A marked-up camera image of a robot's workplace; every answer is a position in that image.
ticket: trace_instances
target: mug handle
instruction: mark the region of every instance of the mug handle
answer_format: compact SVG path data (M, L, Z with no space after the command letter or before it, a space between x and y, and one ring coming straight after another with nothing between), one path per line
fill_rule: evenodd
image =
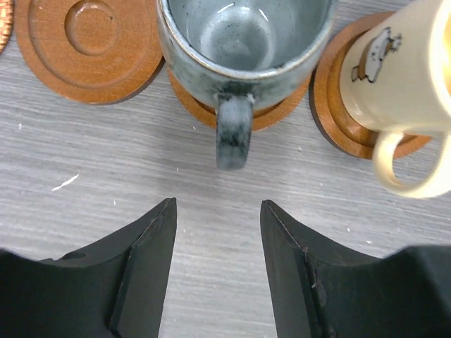
M244 168L251 142L254 100L251 95L218 94L216 165L221 170Z
M393 158L397 145L404 138L402 132L381 132L373 153L376 177L390 192L413 199L428 199L451 190L451 134L443 135L440 155L433 169L423 181L404 184L393 172Z

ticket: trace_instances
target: ceramic mug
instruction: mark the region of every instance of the ceramic mug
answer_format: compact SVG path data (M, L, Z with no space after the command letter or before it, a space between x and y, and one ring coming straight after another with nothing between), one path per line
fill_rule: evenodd
M417 199L451 190L451 0L416 0L362 35L343 63L340 91L350 115L380 132L373 167L387 190ZM393 172L405 134L442 139L432 173L414 184Z
M290 96L314 69L338 0L157 0L166 62L216 109L216 162L245 166L253 111Z

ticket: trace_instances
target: mug rim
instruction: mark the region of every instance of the mug rim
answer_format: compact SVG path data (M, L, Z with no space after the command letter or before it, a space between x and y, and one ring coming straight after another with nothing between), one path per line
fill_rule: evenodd
M181 31L177 27L177 23L174 21L171 7L169 5L170 0L157 0L159 8L163 13L163 20L166 26L171 31L172 36L177 40L180 48L196 63L202 65L203 67L226 77L233 77L240 80L261 80L267 77L274 77L283 73L288 73L291 70L302 65L310 56L320 48L327 39L327 36L333 29L333 24L335 22L335 13L338 7L338 0L328 0L327 4L327 15L324 22L316 35L315 39L307 46L307 48L297 57L290 59L285 62L282 66L270 67L264 70L235 70L232 68L219 65L218 63L210 60L196 49L194 49L188 40L183 36Z
M451 112L451 93L443 77L443 40L445 28L451 20L451 1L442 0L434 18L434 24L431 30L431 40L429 42L428 58L429 69L431 69L431 80L435 86L435 95L444 108Z

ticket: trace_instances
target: copper coin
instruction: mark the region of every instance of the copper coin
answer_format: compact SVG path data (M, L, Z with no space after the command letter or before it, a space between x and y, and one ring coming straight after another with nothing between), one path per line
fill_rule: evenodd
M5 49L13 31L14 2L0 1L0 53Z
M30 69L68 99L123 101L162 64L155 0L20 0L15 20Z

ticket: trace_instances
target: cream mug handle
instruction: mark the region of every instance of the cream mug handle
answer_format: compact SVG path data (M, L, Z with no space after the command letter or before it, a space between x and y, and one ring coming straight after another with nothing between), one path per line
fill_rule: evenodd
M451 190L451 133L443 135L440 155L433 169L423 181L404 184L393 172L393 157L402 132L381 132L373 153L373 168L381 184L393 194L412 199L429 199Z

